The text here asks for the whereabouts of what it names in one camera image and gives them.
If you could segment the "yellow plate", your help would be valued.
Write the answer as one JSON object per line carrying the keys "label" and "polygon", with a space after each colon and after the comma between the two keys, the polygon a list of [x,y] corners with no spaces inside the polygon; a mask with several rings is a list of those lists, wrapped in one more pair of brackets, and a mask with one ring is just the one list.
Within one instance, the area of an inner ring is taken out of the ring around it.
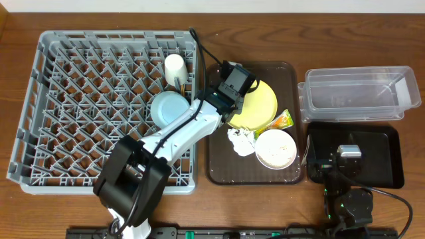
{"label": "yellow plate", "polygon": [[235,114],[228,125],[255,131],[269,124],[277,109],[278,101],[273,89],[261,80],[255,91],[245,95],[241,113]]}

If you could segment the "cream cup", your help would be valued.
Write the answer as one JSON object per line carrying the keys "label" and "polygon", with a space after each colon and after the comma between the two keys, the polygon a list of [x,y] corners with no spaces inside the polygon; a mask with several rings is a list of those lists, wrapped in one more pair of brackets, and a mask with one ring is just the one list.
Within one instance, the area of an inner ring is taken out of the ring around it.
{"label": "cream cup", "polygon": [[179,88],[189,79],[185,61],[179,54],[170,54],[165,58],[165,79],[168,84]]}

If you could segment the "light blue bowl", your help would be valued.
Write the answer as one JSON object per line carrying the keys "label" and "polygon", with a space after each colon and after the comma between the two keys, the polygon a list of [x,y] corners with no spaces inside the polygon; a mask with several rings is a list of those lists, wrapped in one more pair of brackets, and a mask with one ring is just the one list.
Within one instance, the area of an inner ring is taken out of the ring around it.
{"label": "light blue bowl", "polygon": [[182,95],[173,91],[162,92],[151,104],[151,117],[157,127],[164,128],[188,110],[189,106]]}

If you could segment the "white small plate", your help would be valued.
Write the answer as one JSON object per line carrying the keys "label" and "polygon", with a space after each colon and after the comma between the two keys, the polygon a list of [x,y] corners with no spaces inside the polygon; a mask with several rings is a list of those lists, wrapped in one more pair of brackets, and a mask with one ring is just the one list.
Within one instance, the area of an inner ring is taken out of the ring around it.
{"label": "white small plate", "polygon": [[289,167],[296,159],[298,149],[293,137],[279,129],[262,133],[255,142],[255,154],[263,166],[281,170]]}

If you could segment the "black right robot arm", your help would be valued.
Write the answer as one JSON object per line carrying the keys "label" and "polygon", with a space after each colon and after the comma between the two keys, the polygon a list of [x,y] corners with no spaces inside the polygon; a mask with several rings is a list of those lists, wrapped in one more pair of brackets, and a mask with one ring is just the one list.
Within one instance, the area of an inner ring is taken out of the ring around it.
{"label": "black right robot arm", "polygon": [[326,234],[364,228],[373,222],[373,194],[363,187],[353,188],[350,177],[361,171],[363,156],[355,145],[342,145],[327,159],[308,163],[324,184],[325,212],[329,219]]}

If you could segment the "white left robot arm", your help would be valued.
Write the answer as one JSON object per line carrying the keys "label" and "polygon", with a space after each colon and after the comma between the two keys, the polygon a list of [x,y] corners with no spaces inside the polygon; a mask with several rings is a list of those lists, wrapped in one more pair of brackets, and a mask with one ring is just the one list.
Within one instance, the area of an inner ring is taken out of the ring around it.
{"label": "white left robot arm", "polygon": [[175,121],[147,137],[135,140],[127,135],[115,144],[93,188],[114,217],[108,228],[111,237],[149,236],[148,218],[163,196],[174,162],[240,114],[245,95],[260,85],[239,64],[225,61],[219,73],[220,84],[205,86]]}

